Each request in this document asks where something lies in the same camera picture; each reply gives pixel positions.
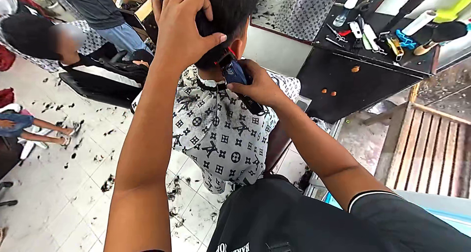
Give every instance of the tiled floor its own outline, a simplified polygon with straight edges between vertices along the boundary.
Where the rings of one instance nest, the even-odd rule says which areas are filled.
[[[17,103],[40,119],[84,124],[67,149],[36,147],[2,179],[15,184],[2,191],[1,199],[19,203],[0,207],[0,226],[9,227],[0,252],[103,251],[113,192],[100,188],[115,174],[131,112],[81,98],[59,84],[57,75],[22,59],[0,72],[0,89],[7,87],[15,89]],[[292,148],[276,170],[295,182],[304,166]],[[206,251],[228,190],[222,195],[207,191],[197,165],[178,152],[172,153],[166,184],[169,192],[181,188],[181,194],[169,200],[173,250]]]

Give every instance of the barber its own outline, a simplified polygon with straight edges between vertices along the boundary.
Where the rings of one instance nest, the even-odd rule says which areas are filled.
[[[151,50],[138,33],[126,23],[113,0],[67,0],[84,17],[88,25],[118,50],[127,50],[128,57],[137,50]]]
[[[171,251],[165,171],[180,73],[226,40],[202,38],[195,15],[209,0],[163,0],[156,54],[124,142],[111,201],[106,252]],[[220,210],[209,252],[469,251],[471,238],[405,201],[368,173],[250,60],[253,84],[228,88],[272,107],[309,167],[343,211],[301,195],[289,182],[263,178],[233,192]]]

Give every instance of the barber's right hand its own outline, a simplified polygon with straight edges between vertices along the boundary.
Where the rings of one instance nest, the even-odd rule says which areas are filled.
[[[239,83],[230,83],[227,88],[232,92],[241,93],[254,99],[257,103],[276,107],[289,98],[278,87],[267,71],[252,60],[240,60],[239,64],[253,77],[251,85],[246,86]]]

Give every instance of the black hair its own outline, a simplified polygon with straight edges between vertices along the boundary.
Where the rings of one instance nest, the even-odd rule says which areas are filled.
[[[235,38],[240,38],[245,32],[245,25],[250,14],[255,11],[258,0],[209,0],[211,2],[213,21],[206,19],[203,11],[196,15],[196,26],[201,36],[205,37],[215,32],[227,35],[227,40],[209,50],[195,63],[198,68],[215,67],[214,62],[224,54]]]
[[[30,13],[10,15],[0,23],[6,41],[23,54],[39,59],[59,61],[57,41],[50,28],[52,21]]]

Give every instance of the black shirt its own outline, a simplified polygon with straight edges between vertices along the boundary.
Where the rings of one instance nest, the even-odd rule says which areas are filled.
[[[357,195],[345,212],[260,179],[221,207],[209,252],[470,251],[471,238],[421,207],[381,191]]]

